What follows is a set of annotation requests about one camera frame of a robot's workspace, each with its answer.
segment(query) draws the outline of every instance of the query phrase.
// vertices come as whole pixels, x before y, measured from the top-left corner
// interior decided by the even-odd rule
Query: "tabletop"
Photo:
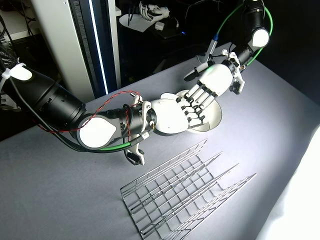
[[[122,90],[148,101],[177,93],[195,84],[183,77],[197,65],[194,57]],[[257,176],[186,239],[255,239],[320,124],[320,107],[258,61],[242,75],[240,95],[227,91],[217,99],[222,120],[216,128],[152,133],[140,145],[144,166],[131,165],[123,152],[73,151],[37,127],[0,142],[0,239],[139,240],[120,188],[206,138],[203,158],[223,151],[218,168],[239,163],[236,178]],[[108,97],[87,103],[87,110]],[[121,94],[106,109],[131,101]]]

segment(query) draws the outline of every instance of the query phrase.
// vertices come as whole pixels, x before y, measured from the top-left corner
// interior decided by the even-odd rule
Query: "white circular cap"
[[[253,34],[252,46],[263,48],[269,42],[269,33],[265,29],[259,29]]]
[[[89,148],[100,148],[109,142],[115,131],[116,126],[102,117],[94,117],[79,130],[79,136],[83,144]]]

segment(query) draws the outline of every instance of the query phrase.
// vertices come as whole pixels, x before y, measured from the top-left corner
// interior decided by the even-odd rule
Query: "robotic arm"
[[[184,97],[164,93],[160,99],[149,102],[144,101],[138,92],[121,91],[111,96],[95,112],[87,113],[83,102],[51,78],[28,68],[24,63],[12,69],[3,69],[0,92],[3,89],[21,108],[30,112],[41,128],[73,150],[91,153],[124,151],[131,163],[143,165],[144,153],[139,149],[139,143],[148,138],[154,129],[165,134],[177,134],[203,125],[207,122],[203,110],[216,97],[230,86],[232,91],[241,92],[244,81],[240,69],[256,50],[269,41],[269,34],[263,27],[264,11],[259,3],[255,0],[244,2],[245,19],[250,23],[248,29],[251,29],[246,44],[230,53],[223,50],[222,54],[227,59],[221,64],[210,60],[195,68],[194,72],[198,75],[206,71]],[[133,96],[131,105],[102,111],[112,98],[124,93]],[[64,132],[70,133],[77,143],[61,134]],[[125,138],[128,138],[128,142],[109,146]]]

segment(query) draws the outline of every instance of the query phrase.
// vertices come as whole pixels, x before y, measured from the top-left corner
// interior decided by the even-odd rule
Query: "dish rack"
[[[182,240],[256,174],[223,188],[208,166],[222,152],[202,161],[207,139],[123,186],[124,204],[141,238]]]

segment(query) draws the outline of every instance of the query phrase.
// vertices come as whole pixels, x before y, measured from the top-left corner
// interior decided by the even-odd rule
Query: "wire grid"
[[[122,199],[142,239],[185,238],[254,175],[222,188],[207,166],[222,152],[202,161],[207,139],[190,147],[121,188]]]

